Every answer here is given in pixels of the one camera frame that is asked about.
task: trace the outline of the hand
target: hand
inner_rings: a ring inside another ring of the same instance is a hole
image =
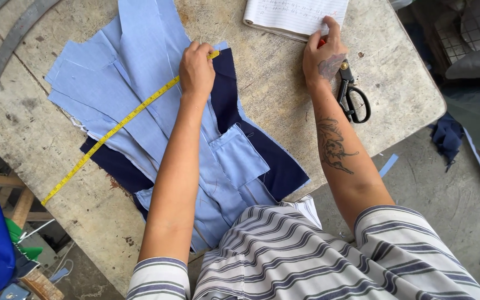
[[[212,59],[207,59],[207,56],[213,51],[214,49],[209,44],[200,45],[196,41],[184,50],[179,65],[183,95],[189,96],[188,98],[204,98],[206,101],[214,85],[214,77],[216,77]]]
[[[321,37],[321,31],[313,33],[303,54],[303,72],[309,89],[320,85],[331,87],[331,79],[346,58],[347,47],[340,41],[340,25],[332,17],[325,16],[323,23],[329,27],[329,35]],[[325,45],[318,49],[319,40]]]

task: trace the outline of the person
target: person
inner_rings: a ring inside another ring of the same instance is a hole
[[[151,197],[127,300],[479,299],[480,286],[418,212],[396,206],[331,92],[348,52],[340,27],[312,34],[303,71],[316,119],[319,158],[357,247],[321,230],[292,206],[247,208],[207,252],[194,295],[188,254],[198,186],[203,109],[214,82],[213,51],[192,42],[179,67],[177,120]],[[317,49],[319,40],[326,44]]]

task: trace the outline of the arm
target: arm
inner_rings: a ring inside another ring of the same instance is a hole
[[[164,256],[188,263],[199,181],[199,131],[216,75],[212,60],[206,58],[212,51],[207,43],[192,42],[183,53],[181,105],[153,188],[139,262]]]
[[[364,209],[394,205],[394,201],[332,93],[331,79],[348,50],[340,42],[338,23],[332,17],[323,21],[329,26],[326,44],[317,49],[320,31],[310,36],[303,71],[314,108],[322,169],[340,214],[353,230],[355,219]]]

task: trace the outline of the shirt sleeve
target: shirt sleeve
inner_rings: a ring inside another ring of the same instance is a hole
[[[418,212],[375,206],[364,210],[354,227],[360,252],[396,278],[433,296],[450,291],[480,299],[480,285]]]
[[[190,299],[186,264],[170,257],[148,258],[137,263],[125,299]]]

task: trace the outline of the concrete floor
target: concrete floor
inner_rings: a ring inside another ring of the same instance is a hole
[[[380,169],[392,153],[399,156],[383,181],[394,201],[425,216],[459,261],[480,283],[480,168],[467,141],[464,141],[449,172],[430,142],[430,129],[416,134],[373,158]],[[352,242],[353,236],[339,215],[328,185],[312,193],[324,230]],[[112,287],[84,253],[74,247],[68,257],[74,270],[57,286],[67,299],[118,300],[123,297]],[[192,290],[202,257],[188,265]]]

